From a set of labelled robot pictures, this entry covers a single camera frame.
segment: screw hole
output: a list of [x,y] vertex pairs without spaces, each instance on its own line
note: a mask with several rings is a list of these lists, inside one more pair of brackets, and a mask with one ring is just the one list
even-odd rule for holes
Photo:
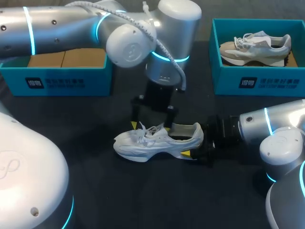
[[31,208],[30,213],[35,217],[39,215],[39,211],[37,208]]

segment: teal box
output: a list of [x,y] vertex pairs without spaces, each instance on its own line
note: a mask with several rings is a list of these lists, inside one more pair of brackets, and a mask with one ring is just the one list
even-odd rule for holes
[[105,57],[103,67],[27,67],[30,56],[0,64],[14,96],[108,96],[112,85],[112,64]]
[[[223,66],[219,53],[222,43],[259,31],[275,37],[289,34],[298,67]],[[209,56],[217,95],[305,96],[305,23],[302,20],[213,19]],[[240,88],[244,81],[251,81],[252,85]]]

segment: robotic arm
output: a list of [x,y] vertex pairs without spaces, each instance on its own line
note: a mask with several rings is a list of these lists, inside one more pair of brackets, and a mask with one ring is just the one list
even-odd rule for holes
[[271,228],[305,228],[305,100],[218,119],[216,127],[216,145],[260,144],[263,166],[273,183],[266,197]]
[[181,71],[201,18],[200,7],[189,0],[161,0],[155,11],[149,12],[147,5],[144,11],[127,13],[113,0],[1,9],[0,58],[104,48],[114,64],[125,68],[149,56],[146,75],[151,81],[182,84],[185,90]]
[[[201,18],[189,0],[126,13],[113,0],[69,7],[0,9],[0,59],[104,48],[120,67],[147,59],[145,96],[137,103],[164,112],[173,88],[185,90],[183,68]],[[161,101],[162,106],[155,106]],[[68,165],[57,146],[14,119],[0,102],[0,228],[71,229],[75,210]]]

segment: beige sneaker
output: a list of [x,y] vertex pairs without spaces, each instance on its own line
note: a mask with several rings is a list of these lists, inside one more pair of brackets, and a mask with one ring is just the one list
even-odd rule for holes
[[243,66],[250,61],[259,61],[269,66],[283,67],[290,53],[291,37],[271,37],[264,31],[247,33],[243,38],[234,37],[234,42],[223,43],[221,57],[231,64]]

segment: shoe sole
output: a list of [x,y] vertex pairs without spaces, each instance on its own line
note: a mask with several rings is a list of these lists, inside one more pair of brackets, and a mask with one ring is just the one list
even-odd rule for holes
[[265,65],[268,66],[272,66],[272,67],[284,67],[285,66],[285,62],[284,59],[279,60],[279,59],[273,59],[273,58],[258,58],[258,59],[251,59],[251,60],[234,60],[234,59],[230,59],[228,57],[224,57],[221,56],[224,60],[228,61],[231,64],[237,65],[237,66],[244,66],[246,63],[249,63],[251,61],[258,61],[260,63],[263,63]]
[[135,162],[147,162],[151,157],[155,156],[156,154],[158,153],[168,153],[170,155],[172,155],[173,157],[177,158],[177,159],[183,159],[183,160],[196,160],[196,159],[191,159],[191,158],[188,158],[188,157],[185,157],[183,155],[181,155],[181,152],[158,152],[158,153],[153,153],[153,154],[150,154],[150,155],[147,155],[147,156],[126,156],[118,151],[115,151],[118,155],[120,155],[121,157],[124,157],[125,159],[127,160],[130,160],[130,161],[135,161]]

